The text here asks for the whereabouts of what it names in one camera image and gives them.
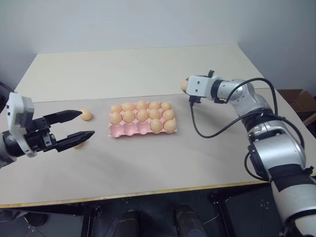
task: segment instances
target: egg carton cup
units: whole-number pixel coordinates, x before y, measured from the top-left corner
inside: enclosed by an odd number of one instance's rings
[[[175,128],[175,130],[173,130],[172,132],[167,132],[164,128],[164,122],[166,122],[167,120],[165,120],[162,117],[162,112],[163,109],[160,108],[158,109],[161,118],[159,119],[160,122],[162,122],[162,130],[158,133],[155,134],[159,134],[162,132],[166,132],[166,133],[173,133],[177,131],[177,128]],[[111,123],[109,123],[109,129],[110,129],[110,133],[109,133],[109,137],[121,137],[123,135],[127,135],[127,136],[132,136],[134,134],[142,134],[145,135],[147,133],[154,133],[151,129],[150,129],[150,122],[151,122],[151,118],[148,118],[146,121],[141,122],[139,120],[137,120],[137,112],[138,110],[134,110],[132,111],[135,114],[135,120],[132,123],[126,123],[124,120],[122,120],[118,125],[113,125]]]

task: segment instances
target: black shoe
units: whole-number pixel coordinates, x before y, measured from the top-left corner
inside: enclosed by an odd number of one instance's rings
[[[198,215],[187,205],[176,207],[175,224],[179,237],[207,237]]]
[[[115,228],[113,237],[138,237],[139,228],[137,222],[137,212],[130,210],[119,220]]]
[[[48,219],[47,214],[41,214],[41,213],[28,213],[24,216],[24,219],[29,223],[29,225],[38,227],[42,226],[46,223]]]

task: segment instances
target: white wall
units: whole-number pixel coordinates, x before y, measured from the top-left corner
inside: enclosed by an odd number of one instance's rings
[[[0,0],[0,80],[36,53],[238,42],[277,88],[316,94],[314,0]]]

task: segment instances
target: cardboard box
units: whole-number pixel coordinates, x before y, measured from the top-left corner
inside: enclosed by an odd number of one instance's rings
[[[277,90],[296,112],[316,112],[316,100],[303,89]]]

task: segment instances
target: white table top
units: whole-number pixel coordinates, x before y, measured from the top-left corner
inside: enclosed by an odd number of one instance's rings
[[[38,55],[17,87],[22,95],[41,102],[35,103],[34,118],[88,108],[93,120],[76,118],[52,126],[51,131],[58,139],[77,131],[96,133],[80,150],[41,152],[3,167],[0,208],[255,183],[243,167],[249,144],[243,125],[203,139],[194,131],[187,96],[171,95],[179,93],[183,79],[209,69],[226,79],[261,76],[236,45]],[[255,87],[272,104],[270,90],[261,83]],[[108,137],[110,105],[136,102],[140,98],[135,96],[161,94],[169,95],[143,99],[172,103],[178,122],[176,133]],[[316,167],[314,137],[278,93],[277,99],[279,114],[295,123],[305,138],[307,165]],[[208,100],[194,109],[204,134],[218,131],[237,117],[230,105]],[[5,130],[2,113],[0,131]]]
[[[257,92],[272,103],[268,89]],[[295,112],[277,94],[279,114],[294,122],[306,141],[307,165],[316,167],[316,141]],[[57,139],[77,131],[95,130],[80,150],[68,149],[39,153],[34,158],[20,157],[0,171],[0,207],[57,204],[226,187],[253,182],[243,159],[249,142],[241,123],[213,139],[199,137],[192,125],[185,94],[144,97],[145,101],[170,101],[176,113],[178,131],[172,134],[147,134],[108,137],[109,110],[112,104],[137,102],[141,97],[35,103],[38,118],[65,109],[89,108],[94,119],[76,118],[55,124]],[[194,107],[197,126],[212,134],[237,117],[232,106],[206,99]],[[6,129],[4,113],[0,130]]]
[[[178,94],[187,77],[211,69],[224,79],[262,76],[236,44],[55,53],[37,55],[16,91],[34,102]]]

